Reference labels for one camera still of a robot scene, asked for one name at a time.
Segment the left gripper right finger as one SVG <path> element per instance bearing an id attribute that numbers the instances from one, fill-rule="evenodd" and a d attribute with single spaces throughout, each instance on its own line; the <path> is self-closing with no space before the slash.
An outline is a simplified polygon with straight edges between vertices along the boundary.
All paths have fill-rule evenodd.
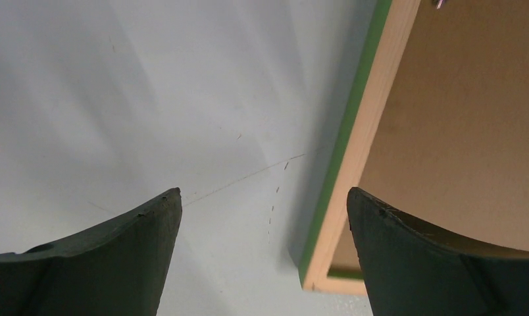
<path id="1" fill-rule="evenodd" d="M 469 238 L 360 188 L 347 214 L 375 315 L 529 315 L 529 251 Z"/>

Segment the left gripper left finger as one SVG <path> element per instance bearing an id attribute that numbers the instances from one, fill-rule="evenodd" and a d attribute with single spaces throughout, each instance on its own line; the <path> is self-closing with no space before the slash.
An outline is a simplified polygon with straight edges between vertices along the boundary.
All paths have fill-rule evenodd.
<path id="1" fill-rule="evenodd" d="M 178 188 L 24 253 L 0 254 L 0 315 L 156 315 L 182 218 Z"/>

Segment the brown backing board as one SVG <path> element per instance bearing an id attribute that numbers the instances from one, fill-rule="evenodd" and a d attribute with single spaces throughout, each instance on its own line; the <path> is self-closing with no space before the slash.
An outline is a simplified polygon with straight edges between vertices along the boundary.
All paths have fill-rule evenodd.
<path id="1" fill-rule="evenodd" d="M 394 1 L 403 39 L 359 187 L 529 255 L 529 1 Z"/>

